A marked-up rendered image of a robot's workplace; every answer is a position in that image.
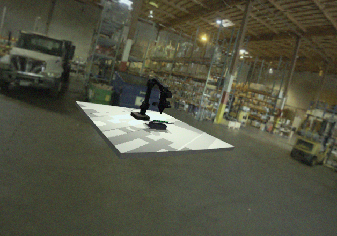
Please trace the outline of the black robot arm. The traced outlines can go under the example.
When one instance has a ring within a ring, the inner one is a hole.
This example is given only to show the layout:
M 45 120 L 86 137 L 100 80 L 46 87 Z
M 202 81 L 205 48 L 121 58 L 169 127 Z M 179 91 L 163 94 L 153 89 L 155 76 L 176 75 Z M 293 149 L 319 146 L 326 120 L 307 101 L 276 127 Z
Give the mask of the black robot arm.
M 159 89 L 161 90 L 160 92 L 160 97 L 161 98 L 172 98 L 172 93 L 171 91 L 169 91 L 168 87 L 164 84 L 162 84 L 157 78 L 153 78 L 150 80 L 147 80 L 147 91 L 146 91 L 146 95 L 145 95 L 145 99 L 142 102 L 142 104 L 140 105 L 140 112 L 139 114 L 141 115 L 146 115 L 146 110 L 148 110 L 150 103 L 149 103 L 149 98 L 150 98 L 150 94 L 151 94 L 151 90 L 154 87 L 154 85 L 157 84 L 159 86 Z M 167 100 L 162 99 L 161 104 L 167 106 L 170 105 L 170 102 Z

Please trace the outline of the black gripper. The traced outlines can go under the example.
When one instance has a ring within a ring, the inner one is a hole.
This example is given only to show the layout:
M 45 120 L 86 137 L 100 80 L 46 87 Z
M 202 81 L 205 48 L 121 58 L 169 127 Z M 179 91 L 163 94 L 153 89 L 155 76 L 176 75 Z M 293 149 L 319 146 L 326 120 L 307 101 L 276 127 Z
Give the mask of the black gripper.
M 165 98 L 160 98 L 160 99 L 159 99 L 160 102 L 161 102 L 162 99 L 166 100 Z M 172 107 L 171 105 L 165 106 L 165 105 L 161 104 L 160 102 L 159 102 L 159 103 L 157 103 L 157 102 L 153 102 L 153 103 L 152 103 L 152 105 L 154 105 L 154 106 L 157 105 L 157 107 L 159 108 L 160 114 L 162 114 L 162 112 L 163 112 L 163 110 L 164 110 L 165 108 L 171 108 L 171 107 Z

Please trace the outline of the grey switch panel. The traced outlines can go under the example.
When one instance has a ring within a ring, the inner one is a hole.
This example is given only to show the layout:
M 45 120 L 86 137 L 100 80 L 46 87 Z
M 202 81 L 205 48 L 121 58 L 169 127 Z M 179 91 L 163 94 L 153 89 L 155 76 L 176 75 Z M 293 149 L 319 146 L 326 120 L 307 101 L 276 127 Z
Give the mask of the grey switch panel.
M 167 125 L 165 125 L 164 123 L 166 123 L 166 124 L 174 124 L 174 123 L 168 123 L 167 121 L 160 121 L 160 120 L 153 120 L 153 121 L 144 120 L 144 121 L 149 121 L 148 126 L 150 128 L 157 128 L 157 129 L 166 129 Z

